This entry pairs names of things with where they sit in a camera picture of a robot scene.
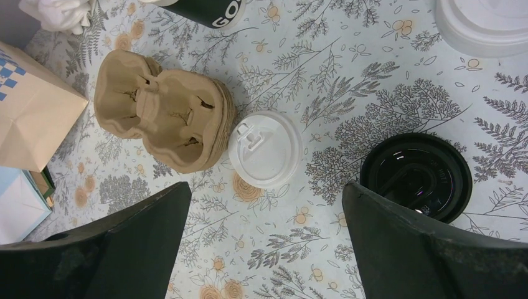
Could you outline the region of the stack of black paper cups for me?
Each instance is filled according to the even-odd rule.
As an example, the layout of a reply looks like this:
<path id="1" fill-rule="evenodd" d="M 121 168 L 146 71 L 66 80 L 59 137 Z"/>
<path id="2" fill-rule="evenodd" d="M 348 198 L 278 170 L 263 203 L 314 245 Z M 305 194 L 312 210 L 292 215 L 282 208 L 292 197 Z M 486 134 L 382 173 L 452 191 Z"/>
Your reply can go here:
<path id="1" fill-rule="evenodd" d="M 170 11 L 186 19 L 211 29 L 227 30 L 241 20 L 246 1 L 242 0 L 144 0 L 165 11 Z"/>

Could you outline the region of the stack of white lids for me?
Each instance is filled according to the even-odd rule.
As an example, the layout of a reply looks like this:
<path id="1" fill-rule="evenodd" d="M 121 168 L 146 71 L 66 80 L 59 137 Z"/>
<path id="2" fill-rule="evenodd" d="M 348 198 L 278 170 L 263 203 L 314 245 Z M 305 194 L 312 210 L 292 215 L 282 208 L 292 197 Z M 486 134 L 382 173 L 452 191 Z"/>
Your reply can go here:
<path id="1" fill-rule="evenodd" d="M 437 0 L 435 22 L 454 50 L 480 58 L 527 52 L 527 1 Z"/>

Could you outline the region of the white cloth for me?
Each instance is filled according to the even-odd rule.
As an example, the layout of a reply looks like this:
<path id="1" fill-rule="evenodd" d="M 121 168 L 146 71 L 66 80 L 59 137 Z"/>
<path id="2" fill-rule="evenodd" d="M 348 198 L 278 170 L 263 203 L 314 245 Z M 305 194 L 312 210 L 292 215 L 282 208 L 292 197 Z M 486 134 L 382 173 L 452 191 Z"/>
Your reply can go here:
<path id="1" fill-rule="evenodd" d="M 92 0 L 21 0 L 18 6 L 46 31 L 81 35 L 91 26 L 95 4 Z"/>

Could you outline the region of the stack of brown cup carriers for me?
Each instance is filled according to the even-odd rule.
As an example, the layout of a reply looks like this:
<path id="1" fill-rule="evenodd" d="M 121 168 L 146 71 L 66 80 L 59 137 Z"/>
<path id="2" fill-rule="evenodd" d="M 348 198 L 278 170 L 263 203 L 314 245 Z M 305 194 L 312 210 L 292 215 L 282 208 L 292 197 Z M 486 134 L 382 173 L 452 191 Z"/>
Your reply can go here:
<path id="1" fill-rule="evenodd" d="M 140 139 L 146 151 L 178 173 L 213 167 L 227 149 L 237 116 L 219 80 L 154 59 L 113 50 L 102 61 L 94 96 L 99 125 L 123 139 Z"/>

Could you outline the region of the white coffee lid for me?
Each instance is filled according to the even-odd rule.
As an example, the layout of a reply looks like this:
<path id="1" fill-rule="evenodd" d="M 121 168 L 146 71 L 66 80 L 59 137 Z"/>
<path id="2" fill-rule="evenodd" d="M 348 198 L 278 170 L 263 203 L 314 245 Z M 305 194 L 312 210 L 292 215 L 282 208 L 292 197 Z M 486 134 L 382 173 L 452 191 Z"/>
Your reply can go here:
<path id="1" fill-rule="evenodd" d="M 249 114 L 233 129 L 230 162 L 249 185 L 270 189 L 289 182 L 301 162 L 303 143 L 293 122 L 278 112 Z"/>

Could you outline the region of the green paper bag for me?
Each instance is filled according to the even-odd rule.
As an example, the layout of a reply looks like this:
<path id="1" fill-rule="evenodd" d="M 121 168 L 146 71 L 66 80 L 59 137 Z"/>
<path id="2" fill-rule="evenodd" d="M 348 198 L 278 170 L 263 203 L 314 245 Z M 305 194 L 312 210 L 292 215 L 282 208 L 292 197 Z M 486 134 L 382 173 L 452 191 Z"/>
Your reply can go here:
<path id="1" fill-rule="evenodd" d="M 55 192 L 55 184 L 52 180 L 48 167 L 45 167 L 41 172 L 29 171 L 31 178 L 34 180 L 37 190 L 44 198 L 45 203 L 49 208 L 54 207 L 54 200 L 52 198 Z"/>

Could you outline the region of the floral tablecloth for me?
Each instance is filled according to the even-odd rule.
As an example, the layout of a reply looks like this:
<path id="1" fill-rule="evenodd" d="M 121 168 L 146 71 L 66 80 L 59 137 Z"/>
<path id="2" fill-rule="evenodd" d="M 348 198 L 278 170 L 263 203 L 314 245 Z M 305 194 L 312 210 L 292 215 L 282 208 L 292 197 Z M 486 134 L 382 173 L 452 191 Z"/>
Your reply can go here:
<path id="1" fill-rule="evenodd" d="M 527 55 L 483 59 L 441 37 L 433 1 L 248 1 L 227 31 L 140 1 L 97 1 L 81 36 L 38 32 L 26 52 L 93 98 L 115 49 L 222 81 L 238 116 L 287 116 L 303 139 L 293 178 L 243 182 L 227 154 L 180 174 L 98 125 L 92 105 L 48 168 L 43 240 L 186 181 L 192 201 L 164 298 L 364 298 L 341 206 L 365 155 L 405 132 L 438 136 L 468 162 L 473 192 L 454 226 L 527 241 Z"/>

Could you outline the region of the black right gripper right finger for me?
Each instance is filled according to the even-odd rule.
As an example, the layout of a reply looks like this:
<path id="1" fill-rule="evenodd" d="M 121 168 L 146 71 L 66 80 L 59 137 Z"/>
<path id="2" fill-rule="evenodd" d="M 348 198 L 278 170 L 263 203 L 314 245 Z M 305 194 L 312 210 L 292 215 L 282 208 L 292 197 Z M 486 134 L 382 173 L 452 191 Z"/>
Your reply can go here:
<path id="1" fill-rule="evenodd" d="M 526 298 L 527 244 L 467 232 L 349 182 L 342 207 L 367 298 Z"/>

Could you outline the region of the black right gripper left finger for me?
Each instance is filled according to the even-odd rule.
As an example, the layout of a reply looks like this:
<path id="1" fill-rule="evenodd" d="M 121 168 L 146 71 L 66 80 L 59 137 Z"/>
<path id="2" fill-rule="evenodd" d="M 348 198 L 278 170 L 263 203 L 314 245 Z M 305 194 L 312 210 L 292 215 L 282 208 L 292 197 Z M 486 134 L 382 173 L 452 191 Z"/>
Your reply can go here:
<path id="1" fill-rule="evenodd" d="M 175 183 L 39 242 L 1 246 L 2 298 L 164 298 L 192 193 Z"/>

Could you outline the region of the blue checkered paper bag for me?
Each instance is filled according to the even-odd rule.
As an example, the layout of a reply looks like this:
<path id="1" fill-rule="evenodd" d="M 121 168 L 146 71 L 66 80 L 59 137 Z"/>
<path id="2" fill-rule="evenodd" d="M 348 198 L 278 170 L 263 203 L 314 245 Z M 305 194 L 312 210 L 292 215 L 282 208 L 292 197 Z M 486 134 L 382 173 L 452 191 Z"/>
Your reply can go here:
<path id="1" fill-rule="evenodd" d="M 22 50 L 1 44 L 1 166 L 42 171 L 87 99 Z"/>

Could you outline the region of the black coffee lid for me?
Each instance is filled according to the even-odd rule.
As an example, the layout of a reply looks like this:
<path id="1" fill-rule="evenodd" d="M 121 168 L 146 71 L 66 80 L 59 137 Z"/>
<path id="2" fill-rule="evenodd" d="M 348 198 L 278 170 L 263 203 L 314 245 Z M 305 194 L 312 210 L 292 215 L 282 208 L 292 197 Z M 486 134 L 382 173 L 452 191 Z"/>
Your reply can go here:
<path id="1" fill-rule="evenodd" d="M 461 153 L 425 133 L 395 135 L 374 147 L 365 157 L 359 181 L 396 204 L 444 223 L 463 213 L 473 189 Z"/>

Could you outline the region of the light blue paper bag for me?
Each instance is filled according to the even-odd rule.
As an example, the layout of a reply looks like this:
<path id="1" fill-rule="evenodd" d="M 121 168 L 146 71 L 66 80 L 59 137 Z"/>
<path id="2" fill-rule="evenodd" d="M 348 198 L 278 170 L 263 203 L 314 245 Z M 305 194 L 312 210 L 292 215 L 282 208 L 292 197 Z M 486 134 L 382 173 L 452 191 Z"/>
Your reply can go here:
<path id="1" fill-rule="evenodd" d="M 1 167 L 1 244 L 24 240 L 52 210 L 30 172 Z"/>

